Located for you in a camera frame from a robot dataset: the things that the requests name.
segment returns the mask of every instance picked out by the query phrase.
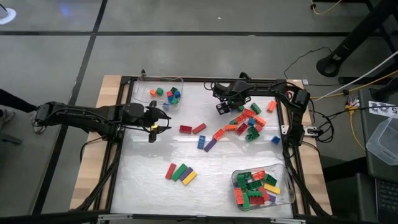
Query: clear plastic bin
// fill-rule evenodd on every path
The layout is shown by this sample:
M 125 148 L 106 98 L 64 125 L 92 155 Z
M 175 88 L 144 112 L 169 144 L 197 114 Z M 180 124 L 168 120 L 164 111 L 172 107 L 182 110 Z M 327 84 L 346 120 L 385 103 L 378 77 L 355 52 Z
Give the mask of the clear plastic bin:
M 369 152 L 386 164 L 398 165 L 398 115 L 381 122 L 366 143 Z
M 147 75 L 141 75 L 137 81 L 134 83 L 134 88 L 132 92 L 132 97 L 141 103 L 148 104 L 152 100 L 156 100 L 157 107 L 160 109 L 164 109 L 163 104 L 167 103 L 168 109 L 167 111 L 177 111 L 180 108 L 180 103 L 183 98 L 183 79 L 180 77 L 175 78 L 165 78 L 165 77 L 149 77 Z M 171 90 L 172 87 L 175 87 L 181 94 L 179 98 L 177 98 L 178 103 L 175 105 L 171 105 L 168 101 L 166 93 Z M 163 95 L 156 95 L 153 97 L 149 92 L 151 90 L 155 90 L 161 88 L 163 89 Z
M 242 174 L 245 172 L 251 172 L 252 174 L 260 171 L 265 171 L 266 174 L 269 174 L 273 176 L 276 180 L 276 187 L 280 188 L 280 194 L 274 194 L 272 192 L 267 191 L 269 194 L 273 195 L 276 197 L 275 202 L 271 201 L 266 201 L 264 205 L 251 205 L 250 208 L 244 209 L 242 205 L 236 204 L 239 209 L 242 211 L 249 211 L 252 209 L 258 209 L 258 208 L 266 208 L 266 207 L 271 207 L 271 206 L 276 206 L 276 205 L 284 205 L 284 204 L 289 204 L 293 203 L 295 200 L 295 195 L 294 195 L 294 190 L 293 190 L 293 185 L 292 182 L 290 181 L 289 175 L 286 171 L 286 168 L 282 164 L 274 164 L 271 166 L 265 166 L 265 167 L 257 167 L 257 168 L 252 168 L 252 169 L 246 169 L 246 170 L 236 170 L 232 173 L 232 191 L 235 189 L 235 183 L 237 182 L 236 176 L 238 174 Z

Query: gray floor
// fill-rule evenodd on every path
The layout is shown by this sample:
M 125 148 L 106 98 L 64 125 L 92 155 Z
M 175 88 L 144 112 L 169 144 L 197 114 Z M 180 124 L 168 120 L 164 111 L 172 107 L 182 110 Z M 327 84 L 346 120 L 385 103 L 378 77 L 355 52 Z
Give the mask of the gray floor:
M 91 31 L 100 0 L 30 1 L 3 0 L 17 11 L 0 31 L 77 30 Z M 367 14 L 363 4 L 341 4 L 324 16 L 315 16 L 307 0 L 109 0 L 100 31 L 264 31 L 349 32 Z M 319 11 L 330 4 L 321 3 Z M 89 36 L 0 35 L 0 88 L 34 104 L 67 103 L 81 67 Z M 283 71 L 310 49 L 335 48 L 341 37 L 231 37 L 231 36 L 98 36 L 88 62 L 77 105 L 94 106 L 104 75 L 149 75 L 237 77 L 245 71 L 253 78 L 283 78 Z M 337 83 L 318 74 L 315 63 L 327 50 L 301 59 L 288 71 L 289 78 L 310 83 Z M 382 39 L 370 38 L 352 54 L 340 75 L 359 76 L 390 55 Z M 313 96 L 336 87 L 308 86 Z M 317 111 L 331 114 L 344 108 L 345 98 L 316 102 Z M 335 139 L 318 144 L 328 166 L 348 161 L 364 152 L 352 138 L 348 115 L 334 119 Z M 355 130 L 362 139 L 359 114 Z M 30 213 L 45 166 L 51 155 L 58 127 L 40 136 L 33 133 L 29 115 L 17 112 L 4 131 L 24 140 L 21 146 L 1 144 L 0 216 Z M 75 128 L 67 132 L 44 212 L 68 210 L 79 170 L 80 146 L 86 134 Z

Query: purple brick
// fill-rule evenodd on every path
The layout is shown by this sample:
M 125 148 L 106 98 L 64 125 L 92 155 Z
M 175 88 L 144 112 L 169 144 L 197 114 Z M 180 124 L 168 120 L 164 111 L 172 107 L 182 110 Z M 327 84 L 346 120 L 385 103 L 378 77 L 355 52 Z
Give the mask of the purple brick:
M 192 168 L 189 167 L 188 169 L 186 169 L 181 176 L 179 177 L 180 180 L 184 180 L 185 178 L 188 177 L 188 175 L 192 172 Z
M 272 194 L 269 194 L 269 201 L 270 202 L 275 202 L 276 201 L 276 197 L 273 196 Z
M 217 140 L 212 139 L 212 140 L 205 146 L 205 151 L 208 152 L 216 143 L 217 143 Z

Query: white label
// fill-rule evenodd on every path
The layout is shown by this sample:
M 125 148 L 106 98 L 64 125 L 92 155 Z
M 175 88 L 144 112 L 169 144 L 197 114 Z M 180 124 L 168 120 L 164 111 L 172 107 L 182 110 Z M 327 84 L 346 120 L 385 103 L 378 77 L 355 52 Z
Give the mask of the white label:
M 389 103 L 381 103 L 369 100 L 369 107 L 371 106 L 395 106 Z M 398 107 L 380 107 L 380 108 L 370 108 L 369 113 L 391 117 L 398 114 Z

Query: pile of lego bricks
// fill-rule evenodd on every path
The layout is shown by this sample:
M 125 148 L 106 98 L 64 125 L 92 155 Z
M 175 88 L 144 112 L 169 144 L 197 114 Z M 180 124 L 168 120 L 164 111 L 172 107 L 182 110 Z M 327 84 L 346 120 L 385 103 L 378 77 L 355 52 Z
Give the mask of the pile of lego bricks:
M 163 96 L 164 91 L 162 88 L 158 88 L 156 90 L 150 90 L 149 93 L 152 97 L 156 97 Z M 163 110 L 165 111 L 169 110 L 170 105 L 176 105 L 177 103 L 179 103 L 181 99 L 181 93 L 175 87 L 172 87 L 170 91 L 166 92 L 166 96 L 168 103 L 163 103 Z
M 236 181 L 233 183 L 236 204 L 244 210 L 249 210 L 251 205 L 264 205 L 266 201 L 275 203 L 280 194 L 280 188 L 276 187 L 277 179 L 264 170 L 253 174 L 240 173 Z
M 187 185 L 193 178 L 197 176 L 197 173 L 193 171 L 191 167 L 187 167 L 185 164 L 180 165 L 180 167 L 174 172 L 175 168 L 176 165 L 171 163 L 169 170 L 166 173 L 166 179 L 172 179 L 174 181 L 179 179 L 184 185 Z
M 260 132 L 262 131 L 263 127 L 266 125 L 266 121 L 264 121 L 259 114 L 261 113 L 260 107 L 256 103 L 252 103 L 250 106 L 251 110 L 245 108 L 244 106 L 240 106 L 238 108 L 239 112 L 242 112 L 241 115 L 239 115 L 237 118 L 233 119 L 229 124 L 225 125 L 224 128 L 220 128 L 214 135 L 211 141 L 205 146 L 205 141 L 206 137 L 205 136 L 199 136 L 198 140 L 198 149 L 204 149 L 206 152 L 208 152 L 216 143 L 219 141 L 223 135 L 227 131 L 234 131 L 238 136 L 242 135 L 242 133 L 248 129 L 248 134 L 246 135 L 245 139 L 247 142 L 251 142 L 255 139 L 257 139 L 260 136 Z M 276 108 L 276 102 L 271 101 L 268 104 L 268 113 L 272 113 Z M 180 133 L 185 133 L 185 134 L 197 134 L 203 129 L 206 128 L 206 124 L 203 123 L 196 127 L 195 129 L 192 129 L 191 126 L 185 126 L 181 125 L 180 126 Z M 274 144 L 279 143 L 280 138 L 278 136 L 274 136 L 272 138 L 272 142 Z

